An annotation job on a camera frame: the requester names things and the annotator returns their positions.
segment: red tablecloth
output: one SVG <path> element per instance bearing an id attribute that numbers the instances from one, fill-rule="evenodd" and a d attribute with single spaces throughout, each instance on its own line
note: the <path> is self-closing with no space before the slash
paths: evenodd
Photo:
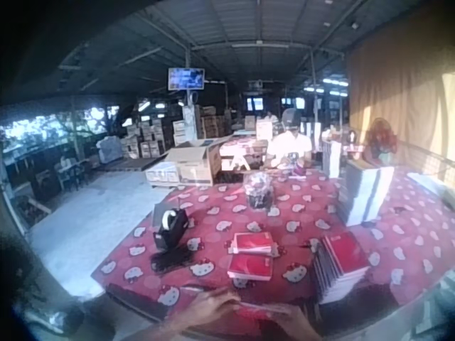
<path id="1" fill-rule="evenodd" d="M 267 214 L 251 210 L 241 184 L 213 188 L 180 188 L 166 199 L 179 200 L 191 219 L 183 241 L 195 250 L 196 264 L 159 277 L 150 269 L 149 257 L 156 252 L 151 219 L 145 219 L 106 258 L 93 277 L 103 286 L 116 284 L 150 297 L 171 308 L 171 313 L 187 306 L 193 296 L 180 291 L 182 285 L 200 283 L 232 286 L 240 295 L 255 302 L 289 302 L 314 294 L 309 276 L 308 249 L 296 246 L 324 234 L 345 230 L 336 214 L 329 213 L 336 201 L 334 180 L 317 170 L 305 180 L 274 177 L 275 207 Z M 403 207 L 397 213 L 394 207 Z M 230 263 L 230 241 L 236 232 L 268 231 L 277 243 L 274 274 L 269 282 L 232 281 L 226 274 Z M 381 208 L 375 228 L 352 227 L 372 267 L 368 280 L 390 284 L 399 304 L 416 298 L 454 265 L 455 214 L 435 196 L 405 177 L 397 169 L 390 195 Z M 236 315 L 212 325 L 208 331 L 224 334 L 258 335 L 258 324 Z"/>

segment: white book stack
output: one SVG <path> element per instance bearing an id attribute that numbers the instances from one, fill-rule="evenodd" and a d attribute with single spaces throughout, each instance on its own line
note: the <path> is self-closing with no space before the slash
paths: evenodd
<path id="1" fill-rule="evenodd" d="M 340 176 L 341 143 L 322 141 L 322 171 L 330 179 Z"/>
<path id="2" fill-rule="evenodd" d="M 338 216 L 346 226 L 378 217 L 393 173 L 393 167 L 378 168 L 364 160 L 348 162 L 337 205 Z"/>

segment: person's hand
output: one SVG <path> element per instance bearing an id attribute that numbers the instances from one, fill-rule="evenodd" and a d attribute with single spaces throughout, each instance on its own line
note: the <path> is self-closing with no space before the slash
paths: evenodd
<path id="1" fill-rule="evenodd" d="M 184 330 L 196 325 L 213 322 L 238 307 L 240 297 L 228 288 L 199 293 L 193 302 L 175 317 L 175 324 Z"/>
<path id="2" fill-rule="evenodd" d="M 321 336 L 312 328 L 301 309 L 295 305 L 275 304 L 282 313 L 270 313 L 269 317 L 276 322 L 287 335 L 298 341 L 321 341 Z"/>

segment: plastic bag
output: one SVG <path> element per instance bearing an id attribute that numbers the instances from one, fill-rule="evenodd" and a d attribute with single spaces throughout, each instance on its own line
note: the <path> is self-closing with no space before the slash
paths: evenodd
<path id="1" fill-rule="evenodd" d="M 265 172 L 246 175 L 243 180 L 243 188 L 251 208 L 268 209 L 272 206 L 273 186 L 270 175 Z"/>

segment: metal roof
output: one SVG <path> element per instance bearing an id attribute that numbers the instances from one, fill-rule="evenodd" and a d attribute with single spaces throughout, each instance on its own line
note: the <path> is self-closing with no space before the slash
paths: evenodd
<path id="1" fill-rule="evenodd" d="M 311 77 L 311 48 L 318 78 L 343 75 L 347 49 L 421 2 L 157 1 L 80 42 L 50 74 L 7 93 L 7 102 L 59 94 L 166 93 L 167 70 L 185 65 L 186 48 L 191 66 L 204 67 L 209 79 L 240 87 L 247 80 L 301 87 Z"/>

